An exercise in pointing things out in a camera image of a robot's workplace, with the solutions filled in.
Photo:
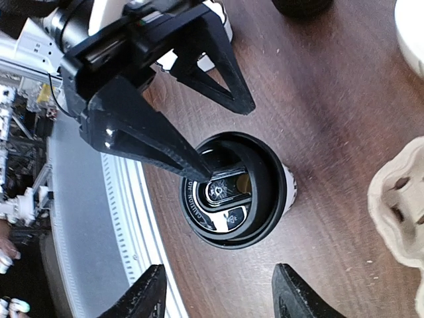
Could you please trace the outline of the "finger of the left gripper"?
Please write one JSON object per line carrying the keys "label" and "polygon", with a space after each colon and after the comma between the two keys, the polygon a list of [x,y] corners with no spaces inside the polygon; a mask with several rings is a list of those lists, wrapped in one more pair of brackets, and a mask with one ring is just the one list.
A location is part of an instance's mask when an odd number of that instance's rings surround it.
{"label": "finger of the left gripper", "polygon": [[[184,30],[185,44],[174,49],[178,59],[170,71],[180,83],[206,96],[229,111],[247,115],[256,105],[244,80],[231,43],[223,26],[210,19],[197,19]],[[209,43],[216,44],[214,54],[216,78],[197,66],[197,59]]]}

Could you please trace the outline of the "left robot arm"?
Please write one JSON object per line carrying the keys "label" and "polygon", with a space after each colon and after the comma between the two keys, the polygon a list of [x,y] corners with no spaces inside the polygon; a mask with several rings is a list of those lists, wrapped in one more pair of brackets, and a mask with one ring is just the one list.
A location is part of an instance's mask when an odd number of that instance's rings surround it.
{"label": "left robot arm", "polygon": [[2,1],[1,30],[16,36],[32,19],[63,54],[68,115],[94,149],[207,182],[203,158],[142,96],[152,65],[176,55],[170,74],[224,108],[255,109],[220,16],[204,1],[131,1],[116,21],[89,33],[93,1]]}

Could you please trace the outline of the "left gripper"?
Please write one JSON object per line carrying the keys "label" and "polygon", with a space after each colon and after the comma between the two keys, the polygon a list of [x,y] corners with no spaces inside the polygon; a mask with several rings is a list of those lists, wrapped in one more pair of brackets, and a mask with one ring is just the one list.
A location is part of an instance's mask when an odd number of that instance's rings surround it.
{"label": "left gripper", "polygon": [[84,109],[80,135],[99,152],[152,164],[190,180],[207,182],[205,161],[139,93],[155,73],[151,65],[185,44],[184,30],[197,19],[219,22],[206,6],[182,13],[127,9],[117,22],[70,49],[61,71],[69,109]]}

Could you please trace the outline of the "single white paper cup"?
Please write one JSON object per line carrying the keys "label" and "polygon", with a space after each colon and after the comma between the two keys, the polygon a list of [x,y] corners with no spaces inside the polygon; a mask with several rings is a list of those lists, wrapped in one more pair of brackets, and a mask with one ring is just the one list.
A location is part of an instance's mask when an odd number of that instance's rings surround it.
{"label": "single white paper cup", "polygon": [[293,172],[285,164],[282,164],[282,167],[286,178],[286,204],[283,211],[284,215],[291,209],[297,197],[297,181]]}

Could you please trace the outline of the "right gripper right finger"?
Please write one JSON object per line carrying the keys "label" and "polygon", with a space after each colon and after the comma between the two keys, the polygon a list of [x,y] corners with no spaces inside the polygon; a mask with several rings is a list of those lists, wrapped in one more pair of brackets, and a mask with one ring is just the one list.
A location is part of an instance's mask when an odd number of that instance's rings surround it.
{"label": "right gripper right finger", "polygon": [[275,317],[344,317],[320,297],[289,264],[275,265],[272,295]]}

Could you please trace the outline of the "cardboard cup carrier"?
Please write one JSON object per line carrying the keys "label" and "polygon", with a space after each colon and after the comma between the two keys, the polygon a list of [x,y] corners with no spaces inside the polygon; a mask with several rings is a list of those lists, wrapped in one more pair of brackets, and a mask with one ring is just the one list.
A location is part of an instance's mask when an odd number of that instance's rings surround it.
{"label": "cardboard cup carrier", "polygon": [[423,137],[382,166],[368,188],[368,212],[403,265],[423,269]]}

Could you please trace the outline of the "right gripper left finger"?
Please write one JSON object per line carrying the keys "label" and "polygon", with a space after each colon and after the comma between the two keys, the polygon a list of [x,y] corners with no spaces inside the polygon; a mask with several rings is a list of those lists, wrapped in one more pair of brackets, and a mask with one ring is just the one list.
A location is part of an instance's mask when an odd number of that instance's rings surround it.
{"label": "right gripper left finger", "polygon": [[161,317],[166,312],[167,278],[163,264],[151,265],[100,318]]}

